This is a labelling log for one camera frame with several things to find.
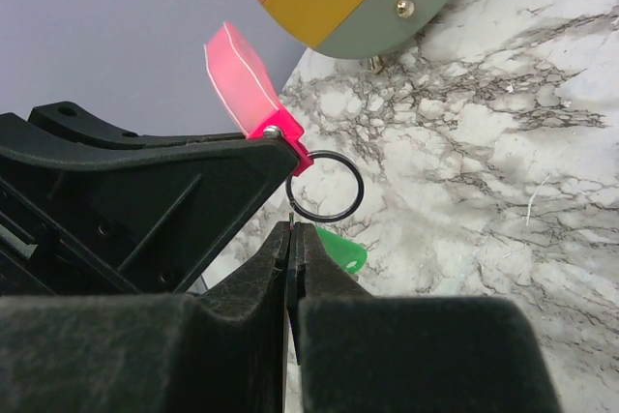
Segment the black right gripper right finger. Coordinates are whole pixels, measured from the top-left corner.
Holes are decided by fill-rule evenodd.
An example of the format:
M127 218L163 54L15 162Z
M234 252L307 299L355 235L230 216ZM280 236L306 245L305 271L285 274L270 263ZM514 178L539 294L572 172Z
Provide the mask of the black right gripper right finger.
M533 328L495 297L375 297L314 226L290 241L289 313L308 412L557 412Z

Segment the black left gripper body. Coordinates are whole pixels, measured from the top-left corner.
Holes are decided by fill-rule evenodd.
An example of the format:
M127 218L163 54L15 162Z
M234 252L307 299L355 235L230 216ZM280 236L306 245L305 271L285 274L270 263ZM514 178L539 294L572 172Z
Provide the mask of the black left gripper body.
M188 290L297 167L279 136L152 136L75 103L1 117L1 290Z

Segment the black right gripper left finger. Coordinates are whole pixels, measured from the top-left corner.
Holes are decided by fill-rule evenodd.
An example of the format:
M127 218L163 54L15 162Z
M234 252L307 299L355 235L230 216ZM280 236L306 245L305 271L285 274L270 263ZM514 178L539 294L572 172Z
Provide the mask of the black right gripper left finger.
M5 412L281 412L290 229L201 296L5 297Z

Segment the green key tag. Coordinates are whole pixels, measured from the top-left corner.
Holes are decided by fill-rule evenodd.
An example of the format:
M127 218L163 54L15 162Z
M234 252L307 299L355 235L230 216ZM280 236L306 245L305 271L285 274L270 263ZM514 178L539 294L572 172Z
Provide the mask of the green key tag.
M318 237L327 254L347 273L357 274L366 264L367 251L359 244L325 228L317 228Z

